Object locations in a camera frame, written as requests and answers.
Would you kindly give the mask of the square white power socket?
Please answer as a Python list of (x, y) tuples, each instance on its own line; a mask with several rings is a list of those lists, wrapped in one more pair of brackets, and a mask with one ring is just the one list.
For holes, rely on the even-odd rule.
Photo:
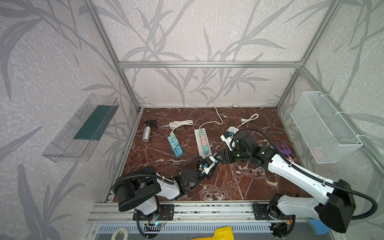
[(227, 131), (230, 133), (236, 134), (239, 131), (239, 129), (236, 127), (229, 127)]

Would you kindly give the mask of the teal power strip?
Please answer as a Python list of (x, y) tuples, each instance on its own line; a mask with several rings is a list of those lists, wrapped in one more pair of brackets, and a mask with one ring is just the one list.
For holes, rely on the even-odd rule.
[(175, 156), (176, 156), (177, 158), (178, 158), (178, 157), (181, 157), (181, 156), (183, 155), (183, 150), (182, 150), (182, 148), (181, 148), (181, 146), (180, 146), (180, 143), (179, 143), (179, 145), (176, 146), (176, 145), (172, 142), (172, 138), (171, 138), (170, 136), (168, 136), (167, 139), (168, 139), (168, 142), (169, 142), (170, 145), (171, 145), (172, 150), (174, 151)]

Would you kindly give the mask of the long white power strip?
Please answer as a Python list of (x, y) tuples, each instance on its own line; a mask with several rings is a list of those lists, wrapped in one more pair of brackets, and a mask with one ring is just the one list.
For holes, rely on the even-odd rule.
[(212, 155), (211, 146), (205, 128), (194, 130), (199, 155), (204, 159)]

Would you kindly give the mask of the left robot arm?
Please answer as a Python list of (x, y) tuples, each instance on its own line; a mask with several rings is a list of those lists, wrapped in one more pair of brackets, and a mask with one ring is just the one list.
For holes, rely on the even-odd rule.
[(192, 192), (203, 180), (211, 179), (219, 161), (213, 156), (190, 160), (173, 179), (158, 174), (149, 166), (125, 174), (112, 186), (120, 212), (137, 209), (146, 216), (160, 212), (158, 196), (178, 201)]

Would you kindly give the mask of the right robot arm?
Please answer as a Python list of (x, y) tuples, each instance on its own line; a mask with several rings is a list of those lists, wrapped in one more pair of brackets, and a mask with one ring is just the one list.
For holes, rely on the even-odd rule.
[(218, 153), (216, 160), (224, 165), (249, 162), (285, 178), (310, 194), (310, 198), (275, 195), (267, 206), (271, 218), (301, 216), (319, 220), (331, 230), (345, 233), (352, 220), (368, 218), (378, 210), (375, 199), (353, 191), (346, 181), (334, 182), (290, 161), (265, 133), (257, 130), (270, 143), (270, 146), (259, 146), (252, 132), (253, 129), (246, 128), (221, 135), (228, 149)]

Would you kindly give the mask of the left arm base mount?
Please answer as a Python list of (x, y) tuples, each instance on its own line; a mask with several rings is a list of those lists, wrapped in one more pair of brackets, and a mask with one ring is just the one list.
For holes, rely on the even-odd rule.
[(141, 211), (135, 210), (133, 220), (136, 221), (172, 221), (175, 213), (175, 205), (160, 204), (158, 209), (149, 215), (143, 214)]

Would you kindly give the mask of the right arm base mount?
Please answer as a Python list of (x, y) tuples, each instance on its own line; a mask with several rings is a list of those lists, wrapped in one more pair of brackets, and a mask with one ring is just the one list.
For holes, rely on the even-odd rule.
[(270, 212), (268, 210), (268, 204), (260, 204), (258, 202), (253, 202), (252, 209), (255, 220), (272, 221), (280, 219), (279, 217), (274, 218), (270, 215)]

